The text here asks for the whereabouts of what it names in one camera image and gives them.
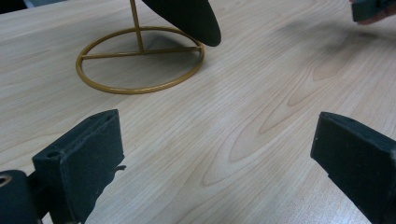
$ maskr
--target gold wire ring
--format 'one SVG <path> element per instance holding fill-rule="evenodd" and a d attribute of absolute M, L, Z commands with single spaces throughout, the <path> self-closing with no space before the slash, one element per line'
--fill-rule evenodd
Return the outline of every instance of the gold wire ring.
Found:
<path fill-rule="evenodd" d="M 110 93 L 116 93 L 116 94 L 143 94 L 143 93 L 149 93 L 149 92 L 154 92 L 154 91 L 161 91 L 173 86 L 176 86 L 177 84 L 185 81 L 189 77 L 192 77 L 202 66 L 204 62 L 204 57 L 205 57 L 205 49 L 204 45 L 197 40 L 193 39 L 189 35 L 184 34 L 178 29 L 171 28 L 171 27 L 160 27 L 160 26 L 142 26 L 139 27 L 140 31 L 165 31 L 165 32 L 171 32 L 179 35 L 184 35 L 188 39 L 190 39 L 196 47 L 187 47 L 187 48 L 180 48 L 180 49 L 154 49 L 154 50 L 143 50 L 143 51 L 135 51 L 135 52 L 123 52 L 123 53 L 102 53 L 102 54 L 87 54 L 90 52 L 91 49 L 96 47 L 97 45 L 103 43 L 104 41 L 118 36 L 118 35 L 124 35 L 128 33 L 135 32 L 135 28 L 129 28 L 125 30 L 120 30 L 117 31 L 113 34 L 110 35 L 105 35 L 95 41 L 93 41 L 91 44 L 89 44 L 87 47 L 85 47 L 82 52 L 78 55 L 77 60 L 76 60 L 76 69 L 78 72 L 79 77 L 90 87 L 95 88 L 99 91 L 105 91 L 105 92 L 110 92 Z M 150 86 L 150 87 L 144 87 L 144 88 L 136 88 L 136 89 L 127 89 L 127 88 L 118 88 L 118 87 L 109 87 L 105 86 L 102 84 L 99 84 L 97 82 L 94 82 L 90 80 L 87 76 L 85 76 L 84 71 L 82 70 L 82 61 L 83 60 L 89 60 L 89 59 L 100 59 L 100 58 L 113 58 L 113 57 L 127 57 L 127 56 L 139 56 L 139 55 L 146 55 L 146 54 L 158 54 L 158 53 L 171 53 L 171 52 L 186 52 L 186 51 L 199 51 L 200 52 L 200 61 L 198 62 L 197 65 L 195 65 L 188 73 L 184 74 L 181 77 L 178 77 L 174 80 L 171 80 L 169 82 L 156 85 L 156 86 Z"/>

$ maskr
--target wood grain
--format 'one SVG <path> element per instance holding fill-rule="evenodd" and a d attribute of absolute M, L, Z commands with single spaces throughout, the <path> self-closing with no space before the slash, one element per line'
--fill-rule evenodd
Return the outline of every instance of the wood grain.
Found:
<path fill-rule="evenodd" d="M 309 153 L 320 111 L 396 138 L 395 19 L 361 27 L 348 1 L 217 0 L 222 43 L 186 82 L 144 95 L 93 90 L 75 70 L 94 39 L 132 26 L 125 0 L 0 15 L 0 170 L 89 115 L 117 108 L 127 166 L 88 223 L 369 223 Z M 141 25 L 169 25 L 137 1 Z M 187 44 L 145 34 L 147 48 Z M 132 36 L 96 51 L 136 48 Z M 166 80 L 194 55 L 103 60 L 114 85 Z"/>

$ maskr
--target gold metal stand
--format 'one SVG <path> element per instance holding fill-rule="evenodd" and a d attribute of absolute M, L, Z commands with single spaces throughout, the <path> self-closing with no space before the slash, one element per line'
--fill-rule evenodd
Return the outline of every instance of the gold metal stand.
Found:
<path fill-rule="evenodd" d="M 106 92 L 111 92 L 111 93 L 116 93 L 116 94 L 142 94 L 142 93 L 148 93 L 148 92 L 154 92 L 154 91 L 161 91 L 170 87 L 173 87 L 183 81 L 185 81 L 187 78 L 192 77 L 202 66 L 204 57 L 205 57 L 205 49 L 204 45 L 189 35 L 184 34 L 178 29 L 175 28 L 170 28 L 170 27 L 157 27 L 157 26 L 139 26 L 139 20 L 137 18 L 137 11 L 136 11 L 136 4 L 134 0 L 130 0 L 131 2 L 131 10 L 132 10 L 132 15 L 134 17 L 134 28 L 130 29 L 125 29 L 121 31 L 117 31 L 116 33 L 110 34 L 103 36 L 102 38 L 99 38 L 95 41 L 93 41 L 90 45 L 85 47 L 85 49 L 82 50 L 82 52 L 78 55 L 77 60 L 76 60 L 76 69 L 78 72 L 79 77 L 89 86 L 99 90 L 99 91 L 106 91 Z M 171 32 L 179 35 L 184 35 L 188 39 L 190 39 L 193 43 L 195 43 L 196 47 L 186 47 L 186 48 L 177 48 L 177 49 L 154 49 L 154 50 L 147 50 L 144 49 L 143 46 L 143 40 L 142 40 L 142 35 L 141 31 L 165 31 L 165 32 Z M 132 51 L 132 52 L 119 52 L 119 53 L 99 53 L 99 54 L 88 54 L 91 49 L 96 47 L 97 45 L 101 44 L 102 42 L 118 36 L 118 35 L 124 35 L 128 33 L 136 33 L 137 37 L 137 42 L 139 46 L 139 51 Z M 91 59 L 103 59 L 103 58 L 114 58 L 114 57 L 127 57 L 127 56 L 139 56 L 139 55 L 147 55 L 147 54 L 159 54 L 159 53 L 174 53 L 174 52 L 186 52 L 186 51 L 199 51 L 200 52 L 200 61 L 198 64 L 195 65 L 188 73 L 184 74 L 181 77 L 178 77 L 172 81 L 156 85 L 156 86 L 150 86 L 150 87 L 145 87 L 145 88 L 136 88 L 136 89 L 124 89 L 124 88 L 117 88 L 117 87 L 109 87 L 105 86 L 102 84 L 99 84 L 97 82 L 94 82 L 87 78 L 85 76 L 83 70 L 82 70 L 82 61 L 83 60 L 91 60 Z"/>

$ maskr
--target light wooden surface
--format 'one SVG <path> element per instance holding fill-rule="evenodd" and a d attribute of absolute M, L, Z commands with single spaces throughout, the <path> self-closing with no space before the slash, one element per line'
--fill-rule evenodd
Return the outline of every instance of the light wooden surface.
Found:
<path fill-rule="evenodd" d="M 320 111 L 396 138 L 396 20 L 359 27 L 347 0 L 213 0 L 222 43 L 174 88 L 113 95 L 80 81 L 79 52 L 132 26 L 127 0 L 70 0 L 0 15 L 0 170 L 31 158 L 89 115 L 117 108 L 124 172 L 88 223 L 368 223 L 313 161 Z M 168 25 L 137 2 L 141 25 Z M 145 34 L 148 48 L 177 37 Z M 132 37 L 97 49 L 132 49 Z M 195 60 L 85 63 L 125 86 Z"/>

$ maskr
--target screw hole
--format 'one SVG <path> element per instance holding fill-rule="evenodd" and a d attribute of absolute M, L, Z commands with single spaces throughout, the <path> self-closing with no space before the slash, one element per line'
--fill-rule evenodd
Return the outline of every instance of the screw hole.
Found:
<path fill-rule="evenodd" d="M 0 175 L 0 188 L 8 184 L 11 179 L 12 176 L 10 175 Z"/>

